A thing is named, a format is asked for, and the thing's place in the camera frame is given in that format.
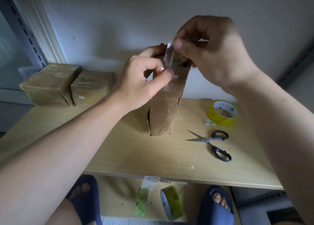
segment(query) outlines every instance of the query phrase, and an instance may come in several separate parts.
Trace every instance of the black scissor handle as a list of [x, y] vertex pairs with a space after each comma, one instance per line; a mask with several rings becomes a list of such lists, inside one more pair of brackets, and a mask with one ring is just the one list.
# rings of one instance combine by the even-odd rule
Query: black scissor handle
[[[230, 161], [232, 160], [232, 158], [231, 158], [231, 156], [230, 156], [230, 154], [229, 154], [228, 152], [223, 151], [223, 150], [221, 150], [221, 149], [218, 148], [218, 147], [212, 146], [212, 152], [214, 153], [214, 155], [215, 155], [219, 160], [222, 160], [222, 161], [224, 161], [224, 162], [230, 162]], [[225, 158], [219, 156], [217, 152], [223, 154], [223, 155], [226, 156], [228, 159], [225, 159]]]
[[[226, 136], [217, 136], [217, 133], [222, 133], [222, 134], [225, 134]], [[216, 140], [219, 140], [219, 139], [220, 140], [227, 140], [229, 138], [229, 135], [225, 131], [217, 130], [217, 131], [212, 133], [212, 138], [216, 139]]]

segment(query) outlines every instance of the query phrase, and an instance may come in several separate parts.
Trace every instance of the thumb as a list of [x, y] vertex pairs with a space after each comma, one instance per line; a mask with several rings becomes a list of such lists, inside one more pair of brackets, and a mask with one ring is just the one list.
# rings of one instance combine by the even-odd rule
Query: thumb
[[193, 43], [184, 39], [175, 40], [173, 48], [184, 57], [191, 59], [193, 62], [198, 61], [203, 52], [202, 48], [197, 47]]
[[150, 87], [150, 91], [154, 92], [154, 95], [166, 86], [170, 80], [172, 80], [174, 71], [172, 69], [167, 69], [159, 73], [154, 79], [147, 82], [147, 86]]

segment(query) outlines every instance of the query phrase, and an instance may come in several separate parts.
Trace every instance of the wrapped package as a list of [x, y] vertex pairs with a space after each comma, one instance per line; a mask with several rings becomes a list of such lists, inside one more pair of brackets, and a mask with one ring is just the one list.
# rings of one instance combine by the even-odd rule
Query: wrapped package
[[151, 99], [148, 112], [148, 126], [151, 136], [171, 135], [173, 125], [179, 113], [182, 94], [190, 68], [190, 63], [175, 62], [173, 70], [176, 77], [168, 83], [166, 91], [161, 89]]
[[71, 84], [76, 107], [90, 107], [106, 96], [116, 83], [115, 73], [84, 70]]
[[36, 105], [68, 107], [73, 104], [71, 83], [82, 70], [78, 65], [49, 63], [19, 86]]

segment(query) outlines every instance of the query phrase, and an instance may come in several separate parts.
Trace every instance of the forearm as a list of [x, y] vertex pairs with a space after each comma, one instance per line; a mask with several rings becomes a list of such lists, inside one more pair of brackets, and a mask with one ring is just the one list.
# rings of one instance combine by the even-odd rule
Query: forearm
[[107, 98], [0, 167], [4, 223], [13, 217], [25, 224], [45, 223], [123, 116], [118, 104], [113, 97]]
[[307, 223], [313, 223], [314, 115], [261, 72], [230, 91], [292, 203]]

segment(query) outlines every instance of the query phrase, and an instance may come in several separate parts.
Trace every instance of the hand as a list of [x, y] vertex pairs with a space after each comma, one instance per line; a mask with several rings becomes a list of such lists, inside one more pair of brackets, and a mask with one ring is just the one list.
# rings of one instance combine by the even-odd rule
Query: hand
[[[130, 57], [126, 62], [112, 90], [112, 95], [118, 96], [122, 102], [125, 114], [146, 104], [173, 78], [173, 70], [163, 70], [162, 61], [152, 58], [164, 54], [166, 49], [167, 46], [163, 43], [159, 46], [148, 47], [138, 56]], [[147, 81], [146, 77], [153, 70], [157, 76]]]
[[225, 91], [260, 72], [228, 17], [191, 18], [175, 36], [174, 49], [183, 56], [183, 60], [191, 59], [192, 66], [198, 66], [208, 81]]

